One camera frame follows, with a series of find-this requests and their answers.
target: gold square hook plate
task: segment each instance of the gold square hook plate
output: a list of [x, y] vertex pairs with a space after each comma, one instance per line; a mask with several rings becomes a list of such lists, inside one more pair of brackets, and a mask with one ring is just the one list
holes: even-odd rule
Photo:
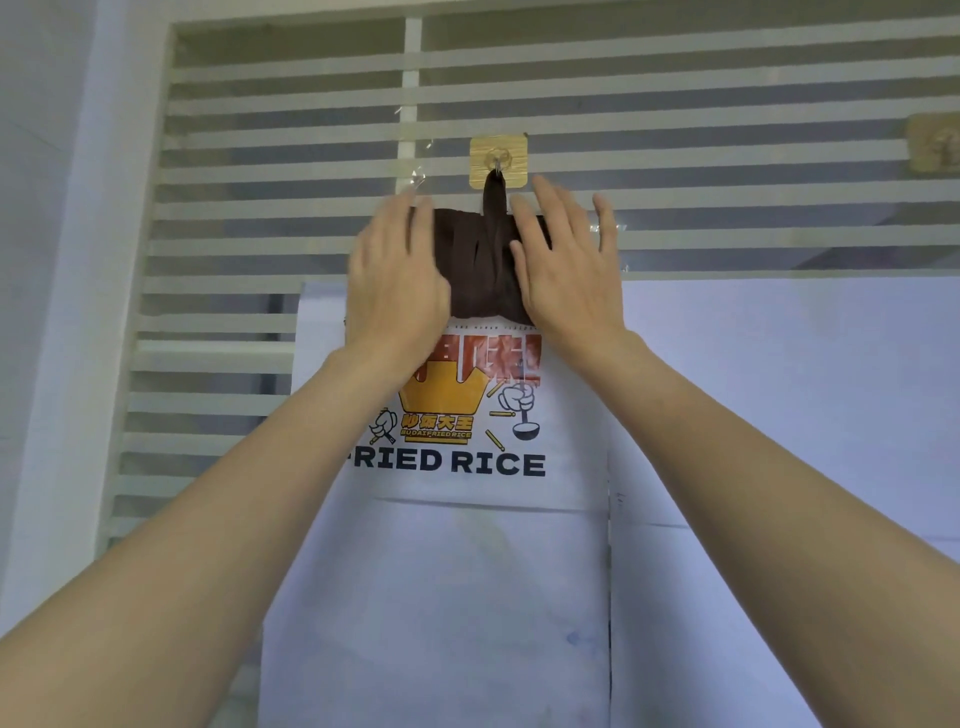
[[527, 135], [503, 134], [475, 136], [470, 140], [470, 186], [483, 189], [491, 170], [500, 162], [503, 179], [509, 188], [527, 183]]
[[911, 170], [923, 175], [960, 175], [960, 111], [911, 116], [906, 138]]

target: bare skin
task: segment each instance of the bare skin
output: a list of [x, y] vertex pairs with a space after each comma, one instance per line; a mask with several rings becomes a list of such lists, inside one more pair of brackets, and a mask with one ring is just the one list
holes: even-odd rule
[[[528, 311], [654, 463], [817, 716], [829, 728], [953, 724], [960, 567], [660, 361], [623, 325], [609, 205], [595, 201], [598, 250], [568, 193], [534, 187], [554, 250], [515, 197]], [[347, 345], [0, 641], [4, 725], [209, 722], [349, 449], [449, 318], [428, 201], [405, 244], [411, 200], [387, 201], [357, 240]]]

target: tiled wall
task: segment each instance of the tiled wall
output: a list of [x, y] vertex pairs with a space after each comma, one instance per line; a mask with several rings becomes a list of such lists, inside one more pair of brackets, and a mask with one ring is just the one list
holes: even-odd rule
[[0, 0], [0, 574], [96, 0]]

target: person's left arm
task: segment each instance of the person's left arm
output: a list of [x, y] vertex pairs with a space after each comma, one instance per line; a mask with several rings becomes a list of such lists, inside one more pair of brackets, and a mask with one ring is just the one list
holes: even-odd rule
[[412, 192], [357, 238], [347, 345], [0, 641], [5, 726], [205, 726], [365, 425], [433, 350], [449, 286]]

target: person's right arm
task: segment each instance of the person's right arm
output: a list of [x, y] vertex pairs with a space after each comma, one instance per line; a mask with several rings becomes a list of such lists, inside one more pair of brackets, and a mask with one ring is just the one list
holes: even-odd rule
[[553, 250], [513, 199], [531, 318], [643, 449], [816, 716], [828, 728], [956, 725], [960, 566], [657, 358], [624, 327], [609, 206], [597, 198], [597, 250], [573, 198], [534, 187]]

